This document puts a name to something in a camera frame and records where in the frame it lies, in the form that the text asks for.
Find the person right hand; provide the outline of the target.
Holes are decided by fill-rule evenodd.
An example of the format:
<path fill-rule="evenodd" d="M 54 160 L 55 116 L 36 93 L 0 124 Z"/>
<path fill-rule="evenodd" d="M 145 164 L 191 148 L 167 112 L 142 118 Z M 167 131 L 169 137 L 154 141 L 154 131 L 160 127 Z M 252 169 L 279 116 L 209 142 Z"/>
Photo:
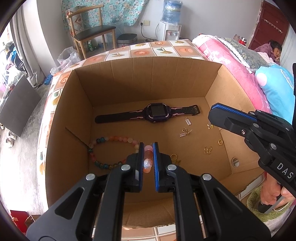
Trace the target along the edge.
<path fill-rule="evenodd" d="M 295 197 L 285 187 L 281 188 L 277 180 L 270 174 L 267 174 L 260 191 L 260 200 L 262 204 L 274 205 L 279 195 L 283 197 L 283 200 L 274 207 L 275 209 L 280 208 L 289 202 L 294 202 L 295 200 Z"/>

